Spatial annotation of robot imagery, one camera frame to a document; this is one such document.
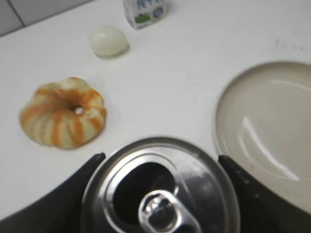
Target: milk carton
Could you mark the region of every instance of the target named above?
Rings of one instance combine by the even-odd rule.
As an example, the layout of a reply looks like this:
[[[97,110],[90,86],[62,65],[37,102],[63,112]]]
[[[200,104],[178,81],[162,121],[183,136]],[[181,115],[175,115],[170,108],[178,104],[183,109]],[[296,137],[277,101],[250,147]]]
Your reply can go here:
[[[140,29],[163,18],[166,13],[164,0],[123,0],[127,21]]]

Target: white table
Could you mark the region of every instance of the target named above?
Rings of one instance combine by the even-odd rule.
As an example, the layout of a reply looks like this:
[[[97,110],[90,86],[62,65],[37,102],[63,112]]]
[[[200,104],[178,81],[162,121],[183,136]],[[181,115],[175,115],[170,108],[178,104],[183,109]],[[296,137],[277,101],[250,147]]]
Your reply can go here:
[[[310,0],[171,0],[168,16],[134,31],[121,0],[97,0],[0,39],[0,218],[57,187],[93,154],[151,134],[184,138],[216,153],[213,111],[227,85],[268,61],[311,62]],[[125,55],[93,55],[89,32],[113,25]],[[20,109],[43,83],[85,79],[105,98],[105,131],[76,150],[38,145]]]

